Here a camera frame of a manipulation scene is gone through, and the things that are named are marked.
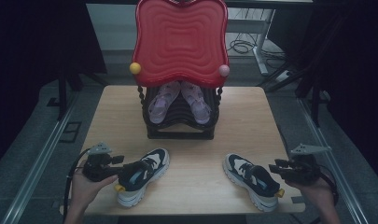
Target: white wall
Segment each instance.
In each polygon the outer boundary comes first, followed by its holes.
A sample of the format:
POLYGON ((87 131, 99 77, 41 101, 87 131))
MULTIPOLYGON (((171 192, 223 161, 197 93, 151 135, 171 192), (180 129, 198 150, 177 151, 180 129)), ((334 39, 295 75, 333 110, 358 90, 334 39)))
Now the white wall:
POLYGON ((87 4, 101 50, 134 48, 136 43, 135 7, 87 4))

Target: pink ball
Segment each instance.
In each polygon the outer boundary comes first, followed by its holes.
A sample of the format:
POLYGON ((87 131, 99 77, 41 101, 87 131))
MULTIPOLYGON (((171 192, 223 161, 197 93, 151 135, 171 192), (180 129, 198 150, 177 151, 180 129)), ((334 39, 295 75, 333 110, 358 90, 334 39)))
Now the pink ball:
POLYGON ((218 72, 220 73, 221 76, 227 77, 230 73, 230 68, 228 65, 223 64, 218 68, 218 72))

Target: yellow ball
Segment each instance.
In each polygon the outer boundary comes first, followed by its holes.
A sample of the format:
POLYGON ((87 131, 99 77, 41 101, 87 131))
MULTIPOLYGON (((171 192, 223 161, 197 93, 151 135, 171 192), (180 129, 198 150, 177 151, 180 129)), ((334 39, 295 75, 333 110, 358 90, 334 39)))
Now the yellow ball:
POLYGON ((137 75, 140 73, 141 67, 139 63, 131 63, 130 71, 132 74, 137 75))

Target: wooden table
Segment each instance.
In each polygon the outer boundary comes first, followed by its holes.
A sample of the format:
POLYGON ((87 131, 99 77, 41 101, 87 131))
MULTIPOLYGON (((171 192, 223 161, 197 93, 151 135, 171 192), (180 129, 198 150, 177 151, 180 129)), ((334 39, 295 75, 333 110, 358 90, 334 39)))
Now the wooden table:
MULTIPOLYGON (((86 214, 102 215, 202 215, 253 214, 246 189, 233 184, 223 172, 222 161, 237 153, 255 164, 287 159, 264 91, 253 87, 224 87, 220 116, 213 140, 148 139, 137 87, 107 86, 92 120, 83 149, 107 143, 111 156, 124 155, 134 162, 156 147, 168 149, 171 163, 163 177, 147 186, 145 197, 132 207, 117 202, 113 185, 102 189, 86 214)), ((274 212, 302 212, 304 203, 293 203, 299 190, 272 174, 286 191, 274 212)))

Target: metal rail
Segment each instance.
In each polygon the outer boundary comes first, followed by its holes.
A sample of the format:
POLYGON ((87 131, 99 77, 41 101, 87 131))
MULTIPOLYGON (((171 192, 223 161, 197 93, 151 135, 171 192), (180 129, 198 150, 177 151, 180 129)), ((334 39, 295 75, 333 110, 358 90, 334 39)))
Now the metal rail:
POLYGON ((63 129, 72 114, 72 110, 77 101, 78 95, 79 93, 72 92, 66 113, 61 118, 61 120, 56 123, 51 135, 49 136, 49 139, 40 150, 37 159, 35 160, 31 170, 29 171, 29 174, 26 176, 22 186, 20 187, 20 190, 14 198, 14 201, 8 208, 5 217, 2 220, 2 223, 11 224, 19 222, 26 205, 28 204, 29 200, 32 197, 32 194, 35 191, 35 187, 40 177, 42 176, 47 164, 49 163, 49 158, 51 157, 55 146, 58 144, 61 134, 63 133, 63 129))

